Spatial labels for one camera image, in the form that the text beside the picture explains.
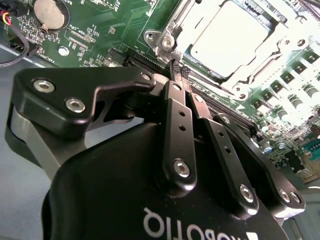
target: cable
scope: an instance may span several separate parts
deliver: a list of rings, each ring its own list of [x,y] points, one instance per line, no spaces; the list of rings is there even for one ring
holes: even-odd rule
[[[311,4],[317,8],[320,8],[320,1],[319,0],[300,0],[301,2],[306,2],[308,4]]]
[[[6,25],[8,25],[8,27],[15,33],[15,35],[23,43],[23,51],[17,58],[12,59],[10,61],[6,61],[6,62],[0,62],[0,68],[5,68],[5,67],[9,67],[11,65],[14,65],[14,64],[20,62],[22,59],[24,59],[24,57],[28,54],[28,52],[30,50],[30,46],[29,46],[29,42],[27,41],[25,36],[22,34],[20,29],[11,23],[11,20],[8,18],[8,12],[4,12],[4,13],[1,13],[1,14],[2,14],[3,22]]]
[[[8,18],[8,15],[9,15],[8,12],[3,13],[2,14],[2,20],[6,25],[10,26],[12,23],[11,23],[10,18]]]

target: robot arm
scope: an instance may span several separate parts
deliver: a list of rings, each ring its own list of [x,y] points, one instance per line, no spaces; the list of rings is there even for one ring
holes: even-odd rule
[[[61,239],[286,239],[305,202],[232,117],[188,78],[140,67],[23,70],[6,141],[52,179],[43,230]],[[86,148],[86,132],[144,122]]]

